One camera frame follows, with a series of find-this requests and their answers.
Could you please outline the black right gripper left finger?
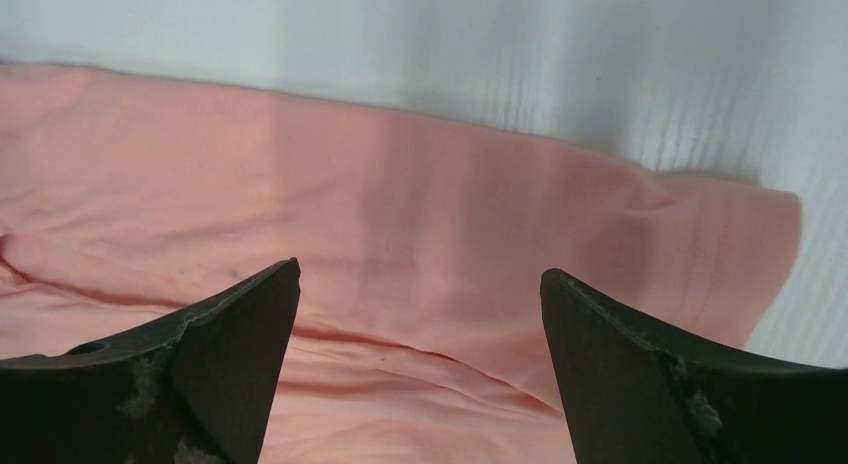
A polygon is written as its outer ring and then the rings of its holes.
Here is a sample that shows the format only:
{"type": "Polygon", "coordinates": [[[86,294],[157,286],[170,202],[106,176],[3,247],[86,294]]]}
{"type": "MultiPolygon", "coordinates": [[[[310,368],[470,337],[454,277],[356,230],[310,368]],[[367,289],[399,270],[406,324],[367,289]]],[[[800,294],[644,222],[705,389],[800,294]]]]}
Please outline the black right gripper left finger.
{"type": "Polygon", "coordinates": [[[289,259],[153,321],[1,363],[5,463],[255,463],[300,297],[289,259]]]}

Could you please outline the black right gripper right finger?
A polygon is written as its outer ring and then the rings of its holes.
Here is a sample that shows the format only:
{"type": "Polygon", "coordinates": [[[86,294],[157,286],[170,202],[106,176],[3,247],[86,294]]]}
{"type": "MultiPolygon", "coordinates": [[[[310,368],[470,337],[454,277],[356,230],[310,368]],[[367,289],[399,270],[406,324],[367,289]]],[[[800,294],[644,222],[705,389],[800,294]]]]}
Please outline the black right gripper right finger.
{"type": "Polygon", "coordinates": [[[847,373],[700,337],[543,273],[543,326],[580,463],[843,463],[847,373]]]}

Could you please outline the pink t-shirt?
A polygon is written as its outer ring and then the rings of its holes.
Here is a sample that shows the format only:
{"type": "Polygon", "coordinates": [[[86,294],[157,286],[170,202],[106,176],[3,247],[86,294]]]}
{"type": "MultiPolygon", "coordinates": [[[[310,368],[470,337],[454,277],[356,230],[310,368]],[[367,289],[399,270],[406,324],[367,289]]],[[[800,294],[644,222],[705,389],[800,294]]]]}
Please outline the pink t-shirt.
{"type": "Polygon", "coordinates": [[[790,193],[402,112],[1,68],[1,353],[61,354],[302,270],[265,463],[570,463],[539,284],[735,347],[795,262],[790,193]]]}

